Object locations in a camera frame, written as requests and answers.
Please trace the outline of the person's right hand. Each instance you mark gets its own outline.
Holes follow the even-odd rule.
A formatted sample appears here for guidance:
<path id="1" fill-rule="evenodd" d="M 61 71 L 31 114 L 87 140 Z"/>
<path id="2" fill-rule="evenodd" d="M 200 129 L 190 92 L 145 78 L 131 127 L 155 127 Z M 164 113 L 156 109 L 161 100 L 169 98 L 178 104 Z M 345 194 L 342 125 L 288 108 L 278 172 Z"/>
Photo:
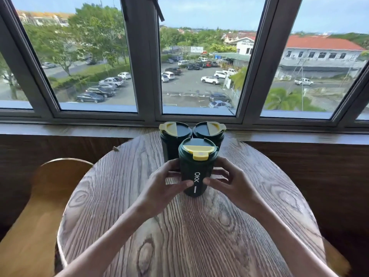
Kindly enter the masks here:
<path id="1" fill-rule="evenodd" d="M 268 205 L 241 168 L 220 156 L 215 161 L 215 168 L 224 168 L 229 172 L 229 177 L 222 178 L 228 179 L 227 198 L 237 208 L 258 220 L 269 212 Z"/>

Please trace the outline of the person's left hand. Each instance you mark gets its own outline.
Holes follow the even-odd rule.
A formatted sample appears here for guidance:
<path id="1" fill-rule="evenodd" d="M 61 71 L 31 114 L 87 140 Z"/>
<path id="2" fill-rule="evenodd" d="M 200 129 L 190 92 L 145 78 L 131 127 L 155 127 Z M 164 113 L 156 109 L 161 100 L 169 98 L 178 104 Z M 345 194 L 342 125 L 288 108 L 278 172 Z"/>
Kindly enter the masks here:
<path id="1" fill-rule="evenodd" d="M 145 220 L 160 214 L 173 198 L 184 189 L 170 189 L 167 178 L 181 180 L 180 161 L 173 159 L 165 162 L 153 172 L 141 194 L 134 202 L 133 207 Z"/>

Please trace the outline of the dark green cup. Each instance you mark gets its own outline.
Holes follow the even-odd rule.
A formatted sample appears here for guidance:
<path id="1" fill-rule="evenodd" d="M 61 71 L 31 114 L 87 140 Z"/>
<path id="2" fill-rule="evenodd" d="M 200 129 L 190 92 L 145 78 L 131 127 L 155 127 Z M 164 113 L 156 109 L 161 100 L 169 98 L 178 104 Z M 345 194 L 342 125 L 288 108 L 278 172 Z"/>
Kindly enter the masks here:
<path id="1" fill-rule="evenodd" d="M 168 121 L 159 125 L 164 162 L 179 158 L 179 146 L 191 138 L 192 129 L 185 123 Z"/>
<path id="2" fill-rule="evenodd" d="M 192 198 L 203 195 L 207 186 L 204 178 L 210 177 L 219 148 L 206 138 L 187 138 L 178 147 L 181 180 L 191 180 L 193 185 L 184 190 Z"/>
<path id="3" fill-rule="evenodd" d="M 215 121 L 204 121 L 196 124 L 192 129 L 192 137 L 209 139 L 220 148 L 225 137 L 226 126 Z"/>

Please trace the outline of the person's right forearm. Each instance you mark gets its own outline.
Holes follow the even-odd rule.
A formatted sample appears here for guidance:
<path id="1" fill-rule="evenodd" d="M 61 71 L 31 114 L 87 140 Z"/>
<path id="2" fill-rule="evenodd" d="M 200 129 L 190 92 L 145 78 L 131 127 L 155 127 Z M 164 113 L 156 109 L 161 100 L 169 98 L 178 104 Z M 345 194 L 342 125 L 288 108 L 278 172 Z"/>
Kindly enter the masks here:
<path id="1" fill-rule="evenodd" d="M 339 277 L 291 231 L 268 205 L 257 204 L 253 217 L 267 231 L 293 277 Z"/>

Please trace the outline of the person's left forearm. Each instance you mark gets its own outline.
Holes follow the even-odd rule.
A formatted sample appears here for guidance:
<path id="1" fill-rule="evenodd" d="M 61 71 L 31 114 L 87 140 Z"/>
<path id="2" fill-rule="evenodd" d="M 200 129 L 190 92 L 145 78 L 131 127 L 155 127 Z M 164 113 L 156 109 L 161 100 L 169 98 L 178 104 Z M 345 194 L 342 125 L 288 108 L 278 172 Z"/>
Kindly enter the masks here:
<path id="1" fill-rule="evenodd" d="M 156 216 L 153 208 L 133 205 L 99 239 L 55 277 L 102 277 L 114 257 L 133 233 L 148 219 Z"/>

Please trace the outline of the dark green cup, yellow lid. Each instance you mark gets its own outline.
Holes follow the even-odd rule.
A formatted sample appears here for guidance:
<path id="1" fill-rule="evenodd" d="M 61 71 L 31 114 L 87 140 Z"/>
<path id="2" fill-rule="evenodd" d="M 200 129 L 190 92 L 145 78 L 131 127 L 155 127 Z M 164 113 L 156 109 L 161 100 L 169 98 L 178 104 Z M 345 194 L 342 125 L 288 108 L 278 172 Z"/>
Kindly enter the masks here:
<path id="1" fill-rule="evenodd" d="M 215 121 L 204 121 L 196 124 L 192 129 L 192 137 L 209 139 L 220 148 L 225 137 L 226 126 Z"/>
<path id="2" fill-rule="evenodd" d="M 179 158 L 179 146 L 191 138 L 192 129 L 185 123 L 168 121 L 159 125 L 164 162 Z"/>

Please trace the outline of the green palm tree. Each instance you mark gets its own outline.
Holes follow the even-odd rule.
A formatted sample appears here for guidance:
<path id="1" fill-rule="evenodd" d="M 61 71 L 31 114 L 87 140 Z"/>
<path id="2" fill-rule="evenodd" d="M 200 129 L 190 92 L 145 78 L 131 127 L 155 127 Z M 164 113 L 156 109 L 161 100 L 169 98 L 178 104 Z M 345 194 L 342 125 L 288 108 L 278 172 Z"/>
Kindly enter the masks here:
<path id="1" fill-rule="evenodd" d="M 325 109 L 313 105 L 312 100 L 305 96 L 301 89 L 294 89 L 292 92 L 288 92 L 284 88 L 271 88 L 264 102 L 263 109 L 326 112 Z"/>

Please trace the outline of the group of parked cars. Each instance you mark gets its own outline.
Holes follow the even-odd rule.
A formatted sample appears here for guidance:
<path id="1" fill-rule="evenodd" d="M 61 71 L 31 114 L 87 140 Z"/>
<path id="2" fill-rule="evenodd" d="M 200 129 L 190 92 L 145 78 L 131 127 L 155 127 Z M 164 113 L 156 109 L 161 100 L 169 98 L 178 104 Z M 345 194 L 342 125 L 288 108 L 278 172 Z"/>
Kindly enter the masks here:
<path id="1" fill-rule="evenodd" d="M 213 100 L 224 100 L 232 107 L 237 106 L 237 97 L 232 90 L 226 88 L 225 79 L 219 78 L 218 83 L 213 84 L 207 79 L 214 74 L 220 74 L 220 69 L 205 68 L 200 70 L 183 69 L 182 74 L 175 75 L 173 80 L 161 83 L 159 98 L 162 99 L 164 110 L 170 108 L 207 108 Z M 78 100 L 83 106 L 89 106 L 93 111 L 136 111 L 137 99 L 151 101 L 149 89 L 139 89 L 139 83 L 144 86 L 147 81 L 144 77 L 138 81 L 129 79 L 123 87 L 116 89 L 110 97 L 97 95 L 97 100 Z"/>

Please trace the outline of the white building with red roof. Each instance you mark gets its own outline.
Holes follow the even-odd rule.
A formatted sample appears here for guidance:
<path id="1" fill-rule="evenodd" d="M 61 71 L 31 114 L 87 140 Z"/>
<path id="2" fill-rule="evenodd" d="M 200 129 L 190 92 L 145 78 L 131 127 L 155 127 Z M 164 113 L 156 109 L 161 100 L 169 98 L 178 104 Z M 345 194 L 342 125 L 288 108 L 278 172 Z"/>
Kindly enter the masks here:
<path id="1" fill-rule="evenodd" d="M 236 48 L 241 55 L 251 55 L 256 39 L 256 32 L 229 32 L 223 35 L 223 42 L 228 46 Z"/>

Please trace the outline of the wooden window sill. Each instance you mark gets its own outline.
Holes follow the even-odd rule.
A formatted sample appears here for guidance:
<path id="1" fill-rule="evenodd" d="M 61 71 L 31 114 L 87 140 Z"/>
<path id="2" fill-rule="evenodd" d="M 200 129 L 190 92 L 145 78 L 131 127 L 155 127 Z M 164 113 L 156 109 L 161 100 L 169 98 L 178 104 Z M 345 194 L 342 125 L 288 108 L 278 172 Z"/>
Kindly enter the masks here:
<path id="1" fill-rule="evenodd" d="M 156 127 L 124 127 L 103 125 L 51 125 L 31 123 L 0 123 L 0 134 L 47 135 L 74 137 L 117 137 L 132 139 L 157 132 Z M 367 145 L 369 134 L 318 133 L 275 130 L 227 130 L 226 136 L 245 142 L 310 143 L 334 145 Z"/>

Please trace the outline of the light wooden chair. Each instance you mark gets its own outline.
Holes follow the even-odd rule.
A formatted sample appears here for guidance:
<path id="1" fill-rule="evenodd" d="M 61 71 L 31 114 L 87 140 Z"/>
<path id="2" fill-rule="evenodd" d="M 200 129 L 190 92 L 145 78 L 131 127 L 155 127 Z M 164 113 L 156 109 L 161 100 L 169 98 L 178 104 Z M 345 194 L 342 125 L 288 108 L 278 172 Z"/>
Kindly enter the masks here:
<path id="1" fill-rule="evenodd" d="M 351 271 L 349 261 L 324 237 L 322 237 L 324 244 L 326 262 L 331 270 L 333 270 L 339 277 L 348 277 Z"/>
<path id="2" fill-rule="evenodd" d="M 65 207 L 92 166 L 81 159 L 59 158 L 37 168 L 30 199 L 0 242 L 0 277 L 54 277 Z"/>

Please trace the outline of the red-roofed grey building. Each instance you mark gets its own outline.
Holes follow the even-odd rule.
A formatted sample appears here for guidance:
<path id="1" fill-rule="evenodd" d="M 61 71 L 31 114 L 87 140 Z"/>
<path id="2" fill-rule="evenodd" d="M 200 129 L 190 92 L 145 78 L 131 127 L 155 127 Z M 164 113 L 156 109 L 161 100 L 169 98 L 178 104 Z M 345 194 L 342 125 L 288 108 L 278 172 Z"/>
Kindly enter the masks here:
<path id="1" fill-rule="evenodd" d="M 355 78 L 367 65 L 362 46 L 342 38 L 291 35 L 274 78 Z"/>

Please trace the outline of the large green tree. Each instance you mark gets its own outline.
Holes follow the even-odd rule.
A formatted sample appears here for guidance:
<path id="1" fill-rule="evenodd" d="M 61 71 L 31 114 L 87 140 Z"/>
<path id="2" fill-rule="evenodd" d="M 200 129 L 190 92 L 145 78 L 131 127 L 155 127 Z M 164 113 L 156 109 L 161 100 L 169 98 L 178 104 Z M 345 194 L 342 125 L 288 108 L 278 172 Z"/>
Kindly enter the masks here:
<path id="1" fill-rule="evenodd" d="M 56 64 L 62 77 L 71 77 L 77 63 L 101 62 L 111 68 L 128 63 L 128 45 L 122 11 L 84 3 L 62 25 L 52 21 L 24 23 L 24 30 L 41 63 Z"/>

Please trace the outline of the yellow-roofed building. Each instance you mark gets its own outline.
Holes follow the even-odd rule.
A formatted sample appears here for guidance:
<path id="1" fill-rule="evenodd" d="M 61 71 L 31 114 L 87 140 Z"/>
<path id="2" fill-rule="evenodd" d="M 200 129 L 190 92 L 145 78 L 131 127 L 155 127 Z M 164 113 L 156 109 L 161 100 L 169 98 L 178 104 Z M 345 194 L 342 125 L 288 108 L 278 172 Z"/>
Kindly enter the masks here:
<path id="1" fill-rule="evenodd" d="M 68 19 L 74 16 L 74 13 L 49 13 L 16 10 L 16 13 L 23 25 L 49 26 L 58 25 L 68 27 Z"/>

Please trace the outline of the grey metal window frame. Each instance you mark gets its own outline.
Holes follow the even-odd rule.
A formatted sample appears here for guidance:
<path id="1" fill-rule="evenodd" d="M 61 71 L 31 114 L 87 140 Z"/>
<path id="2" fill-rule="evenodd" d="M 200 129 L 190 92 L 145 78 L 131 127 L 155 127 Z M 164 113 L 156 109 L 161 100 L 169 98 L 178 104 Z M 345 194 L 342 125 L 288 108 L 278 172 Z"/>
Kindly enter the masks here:
<path id="1" fill-rule="evenodd" d="M 272 86 L 272 72 L 277 70 L 283 44 L 288 41 L 287 32 L 292 29 L 302 0 L 266 0 L 256 35 L 256 51 L 252 52 L 251 64 L 242 85 L 241 101 L 234 116 L 201 112 L 185 107 L 176 113 L 171 107 L 163 111 L 162 87 L 159 82 L 159 18 L 155 8 L 157 0 L 120 0 L 123 13 L 128 14 L 128 54 L 133 71 L 133 87 L 136 106 L 121 106 L 113 110 L 67 109 L 57 102 L 46 76 L 35 57 L 25 31 L 15 16 L 10 0 L 0 0 L 0 52 L 29 99 L 30 109 L 0 108 L 0 124 L 55 124 L 101 125 L 127 127 L 155 127 L 164 121 L 181 121 L 194 124 L 208 119 L 225 123 L 235 130 L 357 132 L 369 134 L 369 121 L 355 118 L 369 103 L 369 69 L 348 91 L 348 96 L 329 119 L 260 116 Z"/>

